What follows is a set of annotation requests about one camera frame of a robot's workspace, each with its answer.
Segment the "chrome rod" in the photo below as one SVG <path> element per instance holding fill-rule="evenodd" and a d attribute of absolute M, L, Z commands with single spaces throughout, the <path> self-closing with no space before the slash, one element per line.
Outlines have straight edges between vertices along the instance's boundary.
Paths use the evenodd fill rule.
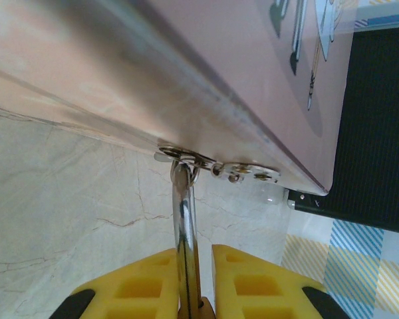
<path fill-rule="evenodd" d="M 173 162 L 173 222 L 179 276 L 180 317 L 198 319 L 201 306 L 200 267 L 194 188 L 188 165 Z"/>

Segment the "marble tile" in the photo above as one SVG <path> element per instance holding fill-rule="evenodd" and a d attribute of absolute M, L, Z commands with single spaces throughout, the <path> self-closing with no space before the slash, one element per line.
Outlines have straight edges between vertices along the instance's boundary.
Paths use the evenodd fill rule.
<path fill-rule="evenodd" d="M 47 318 L 78 285 L 174 246 L 170 165 L 44 124 L 0 118 L 0 318 Z M 280 263 L 290 210 L 263 185 L 202 172 L 203 295 L 211 244 Z"/>

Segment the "printed illustration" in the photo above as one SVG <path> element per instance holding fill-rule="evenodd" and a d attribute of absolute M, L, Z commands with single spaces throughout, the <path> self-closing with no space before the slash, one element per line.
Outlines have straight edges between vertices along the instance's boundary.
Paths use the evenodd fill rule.
<path fill-rule="evenodd" d="M 301 58 L 301 41 L 305 26 L 307 1 L 308 0 L 297 0 L 295 27 L 293 31 L 293 52 L 289 57 L 289 63 L 294 75 L 297 74 L 297 64 Z M 329 47 L 334 41 L 334 30 L 340 21 L 343 1 L 344 0 L 315 0 L 318 37 L 315 47 L 315 55 L 313 57 L 307 110 L 310 110 L 312 107 L 313 88 L 317 76 L 319 57 L 322 51 L 324 59 L 328 59 Z M 270 20 L 278 37 L 281 37 L 282 22 L 287 13 L 288 4 L 289 0 L 275 0 L 269 10 Z"/>

